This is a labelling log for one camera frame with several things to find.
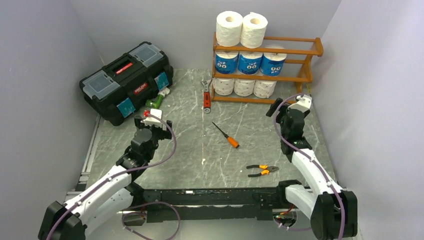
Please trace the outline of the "white dotted roll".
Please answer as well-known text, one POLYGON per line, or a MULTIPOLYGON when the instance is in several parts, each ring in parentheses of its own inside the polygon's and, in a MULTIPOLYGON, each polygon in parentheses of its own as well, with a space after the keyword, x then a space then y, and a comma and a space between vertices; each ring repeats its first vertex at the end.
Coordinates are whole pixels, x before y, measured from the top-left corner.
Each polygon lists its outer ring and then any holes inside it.
POLYGON ((268 99, 275 90, 276 81, 256 80, 253 88, 253 94, 261 99, 268 99))

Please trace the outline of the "orange wooden shelf rack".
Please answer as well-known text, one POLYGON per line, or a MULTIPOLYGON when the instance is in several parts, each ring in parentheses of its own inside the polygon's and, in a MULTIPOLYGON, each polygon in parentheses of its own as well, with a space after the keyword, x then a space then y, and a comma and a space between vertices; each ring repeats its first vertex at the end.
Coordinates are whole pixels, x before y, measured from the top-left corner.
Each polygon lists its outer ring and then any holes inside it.
POLYGON ((228 52, 262 52, 273 54, 286 54, 284 68, 278 76, 244 75, 241 73, 223 74, 216 70, 212 64, 211 77, 221 79, 260 80, 276 83, 293 83, 296 93, 302 93, 304 87, 313 82, 312 59, 322 57, 324 47, 319 37, 296 38, 266 36, 263 45, 258 48, 247 48, 241 44, 235 46, 223 46, 218 44, 216 35, 213 35, 213 53, 217 51, 228 52))

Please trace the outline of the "white paper towel roll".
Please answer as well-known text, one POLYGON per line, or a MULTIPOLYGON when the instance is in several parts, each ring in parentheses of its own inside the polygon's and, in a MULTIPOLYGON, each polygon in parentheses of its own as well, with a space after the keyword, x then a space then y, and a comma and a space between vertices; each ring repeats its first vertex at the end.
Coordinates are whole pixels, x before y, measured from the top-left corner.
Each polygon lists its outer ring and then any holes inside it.
POLYGON ((236 79, 234 81, 233 91, 241 97, 250 96, 255 87, 256 80, 250 79, 236 79))
POLYGON ((216 42, 220 46, 233 47, 240 43, 243 17, 235 11, 224 11, 216 17, 216 42))
POLYGON ((259 13, 250 12, 242 19, 240 43, 242 46, 255 49, 259 48, 264 40, 268 20, 259 13))

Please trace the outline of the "white roll with red print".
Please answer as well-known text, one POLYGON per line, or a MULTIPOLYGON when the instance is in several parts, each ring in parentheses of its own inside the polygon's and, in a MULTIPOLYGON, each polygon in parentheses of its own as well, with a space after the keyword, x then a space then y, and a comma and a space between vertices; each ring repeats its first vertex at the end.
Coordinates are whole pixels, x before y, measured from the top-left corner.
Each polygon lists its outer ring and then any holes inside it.
POLYGON ((227 96, 233 93, 235 80, 232 78, 214 78, 212 84, 218 95, 227 96))

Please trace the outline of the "blue paper roll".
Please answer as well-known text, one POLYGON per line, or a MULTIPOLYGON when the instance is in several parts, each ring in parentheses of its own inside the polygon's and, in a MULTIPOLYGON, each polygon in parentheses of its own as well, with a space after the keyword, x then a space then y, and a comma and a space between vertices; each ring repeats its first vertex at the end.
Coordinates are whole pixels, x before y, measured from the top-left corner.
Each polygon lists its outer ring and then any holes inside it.
POLYGON ((233 74, 237 70, 238 51, 217 50, 215 52, 215 70, 221 74, 233 74))

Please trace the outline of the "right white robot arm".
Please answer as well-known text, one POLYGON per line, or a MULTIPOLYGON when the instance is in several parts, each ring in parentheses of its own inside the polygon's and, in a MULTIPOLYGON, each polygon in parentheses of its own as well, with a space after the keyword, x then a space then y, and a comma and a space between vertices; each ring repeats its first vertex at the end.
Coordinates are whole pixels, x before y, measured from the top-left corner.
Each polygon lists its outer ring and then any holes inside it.
POLYGON ((305 188, 297 180, 282 182, 275 194, 276 203, 287 208, 297 207, 310 222, 318 240, 341 240, 358 234, 358 199, 344 190, 319 162, 312 146, 304 137, 305 118, 311 111, 312 97, 298 93, 295 103, 277 98, 266 116, 280 138, 281 152, 286 155, 306 180, 305 188))

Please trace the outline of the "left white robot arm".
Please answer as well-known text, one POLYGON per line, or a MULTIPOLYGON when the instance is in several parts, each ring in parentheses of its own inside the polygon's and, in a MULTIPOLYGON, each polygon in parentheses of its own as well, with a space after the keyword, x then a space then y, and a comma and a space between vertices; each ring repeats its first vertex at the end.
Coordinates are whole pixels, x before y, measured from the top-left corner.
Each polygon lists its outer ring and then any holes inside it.
POLYGON ((144 203, 143 188, 134 181, 154 164, 159 141, 176 140, 172 121, 162 120, 152 111, 135 117, 137 128, 130 145, 116 164, 97 182, 64 203, 54 201, 45 211, 39 232, 40 240, 84 240, 115 212, 139 209, 144 203))

